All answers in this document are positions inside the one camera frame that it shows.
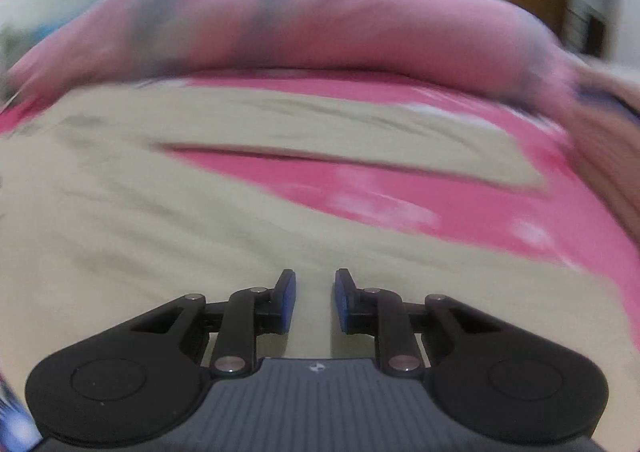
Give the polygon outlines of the beige garment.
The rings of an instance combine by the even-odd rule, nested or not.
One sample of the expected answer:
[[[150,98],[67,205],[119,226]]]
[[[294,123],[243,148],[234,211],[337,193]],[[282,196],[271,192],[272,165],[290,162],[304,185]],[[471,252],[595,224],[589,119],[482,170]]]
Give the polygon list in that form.
[[[1,367],[15,387],[48,354],[190,291],[295,270],[291,356],[324,356],[334,271],[413,298],[434,289],[597,363],[596,431],[639,443],[639,339],[603,276],[504,250],[392,232],[183,165],[179,149],[548,182],[499,128],[405,107],[267,90],[97,86],[1,135]]]

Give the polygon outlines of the pink floral bed sheet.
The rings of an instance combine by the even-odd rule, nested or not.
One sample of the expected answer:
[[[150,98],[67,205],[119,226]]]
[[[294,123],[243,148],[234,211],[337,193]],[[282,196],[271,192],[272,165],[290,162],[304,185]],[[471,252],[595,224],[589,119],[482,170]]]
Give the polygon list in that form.
[[[544,193],[501,190],[429,175],[319,160],[179,149],[183,165],[229,177],[327,215],[392,232],[433,236],[589,271],[614,283],[631,319],[639,315],[639,254],[605,205],[570,170],[549,123],[454,92],[390,77],[351,74],[232,74],[178,82],[179,89],[240,88],[362,100],[442,115],[518,140],[548,182]]]

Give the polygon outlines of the white pillow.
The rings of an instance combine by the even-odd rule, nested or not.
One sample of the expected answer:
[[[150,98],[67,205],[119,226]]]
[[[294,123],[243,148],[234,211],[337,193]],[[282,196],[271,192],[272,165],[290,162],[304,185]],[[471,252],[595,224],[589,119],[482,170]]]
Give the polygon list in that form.
[[[1,71],[97,0],[1,0]]]

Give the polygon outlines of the pink grey rolled duvet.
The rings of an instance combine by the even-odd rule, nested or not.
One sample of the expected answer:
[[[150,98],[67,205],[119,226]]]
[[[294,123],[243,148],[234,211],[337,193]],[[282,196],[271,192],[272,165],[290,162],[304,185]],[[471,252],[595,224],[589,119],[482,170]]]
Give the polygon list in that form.
[[[93,82],[219,69],[396,72],[561,120],[587,92],[639,115],[639,88],[566,52],[503,0],[97,0],[8,72],[59,96]]]

